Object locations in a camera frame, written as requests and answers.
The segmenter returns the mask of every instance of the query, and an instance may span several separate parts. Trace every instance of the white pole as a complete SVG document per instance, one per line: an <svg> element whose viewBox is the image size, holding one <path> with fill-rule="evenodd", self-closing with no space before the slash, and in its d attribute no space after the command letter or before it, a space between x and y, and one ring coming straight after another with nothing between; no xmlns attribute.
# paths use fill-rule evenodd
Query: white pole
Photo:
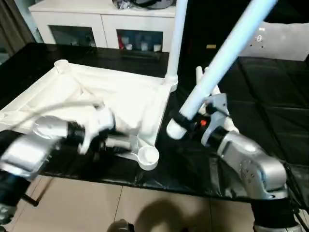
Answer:
<svg viewBox="0 0 309 232"><path fill-rule="evenodd" d="M175 26L169 53L168 70L165 75L165 83L172 85L171 92L176 90L178 84L177 70L178 70L180 48L183 40L183 28L184 28L185 14L187 11L187 4L188 0L177 0L176 3Z"/></svg>
<svg viewBox="0 0 309 232"><path fill-rule="evenodd" d="M225 40L224 44L210 63L202 80L195 86L188 99L180 109L180 113L191 120L200 109L206 96L210 95L215 86L234 63L253 33L266 18L277 0L252 0L237 24ZM186 130L173 119L169 122L167 133L171 138L181 139Z"/></svg>

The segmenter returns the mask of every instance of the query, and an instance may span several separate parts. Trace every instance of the tile floor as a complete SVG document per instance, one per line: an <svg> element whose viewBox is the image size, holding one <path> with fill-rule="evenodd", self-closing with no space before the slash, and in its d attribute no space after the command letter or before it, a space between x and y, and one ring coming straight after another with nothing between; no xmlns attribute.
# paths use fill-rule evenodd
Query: tile floor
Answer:
<svg viewBox="0 0 309 232"><path fill-rule="evenodd" d="M9 232L105 232L119 219L136 232L249 232L249 204L214 201L160 191L39 176L28 195L41 198L38 207L23 201ZM309 221L308 215L303 218Z"/></svg>

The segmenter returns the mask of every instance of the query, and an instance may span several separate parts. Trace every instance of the black mat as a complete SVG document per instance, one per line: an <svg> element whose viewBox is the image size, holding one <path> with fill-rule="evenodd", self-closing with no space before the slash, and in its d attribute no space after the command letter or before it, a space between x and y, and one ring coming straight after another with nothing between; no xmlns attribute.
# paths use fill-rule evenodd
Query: black mat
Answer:
<svg viewBox="0 0 309 232"><path fill-rule="evenodd" d="M88 66L164 77L168 54L143 54L29 44L0 66L0 107L27 89L58 59ZM169 112L179 109L194 85L195 76L182 76L169 98L156 147L158 166L144 171L134 161L102 154L76 155L75 148L54 152L42 174L86 181L113 183L205 197L248 201L237 175L199 142L174 141L166 135ZM239 58L220 83L228 95L235 125L256 140L270 155L289 163L305 201L309 202L309 67L305 62ZM18 133L0 133L0 152Z"/></svg>

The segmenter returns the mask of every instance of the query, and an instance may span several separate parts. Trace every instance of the glass cabinet door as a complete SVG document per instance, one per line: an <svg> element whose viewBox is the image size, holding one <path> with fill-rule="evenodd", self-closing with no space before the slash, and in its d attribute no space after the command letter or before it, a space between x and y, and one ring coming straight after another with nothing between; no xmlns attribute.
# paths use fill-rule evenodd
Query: glass cabinet door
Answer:
<svg viewBox="0 0 309 232"><path fill-rule="evenodd" d="M102 15L109 48L169 52L174 18Z"/></svg>
<svg viewBox="0 0 309 232"><path fill-rule="evenodd" d="M101 16L63 12L31 12L46 44L107 47Z"/></svg>
<svg viewBox="0 0 309 232"><path fill-rule="evenodd" d="M162 52L163 32L117 29L119 49Z"/></svg>
<svg viewBox="0 0 309 232"><path fill-rule="evenodd" d="M49 26L56 44L96 47L91 27Z"/></svg>

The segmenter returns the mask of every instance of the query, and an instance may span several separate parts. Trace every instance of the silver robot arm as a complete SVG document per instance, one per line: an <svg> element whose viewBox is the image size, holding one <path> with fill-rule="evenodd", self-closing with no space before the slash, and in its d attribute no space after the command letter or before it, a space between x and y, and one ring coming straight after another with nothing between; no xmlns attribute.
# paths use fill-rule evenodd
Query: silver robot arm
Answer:
<svg viewBox="0 0 309 232"><path fill-rule="evenodd" d="M217 94L204 100L206 120L188 120L177 113L173 119L191 131L205 147L212 147L239 176L248 197L254 199L252 210L256 232L301 232L295 222L286 186L284 166L255 141L235 131L225 129L229 117L226 95Z"/></svg>
<svg viewBox="0 0 309 232"><path fill-rule="evenodd" d="M100 131L114 127L112 112L99 107L84 125L55 116L38 118L29 134L17 138L0 157L0 225L11 221L16 206L31 181L48 162L50 153L60 142L78 147L85 154Z"/></svg>

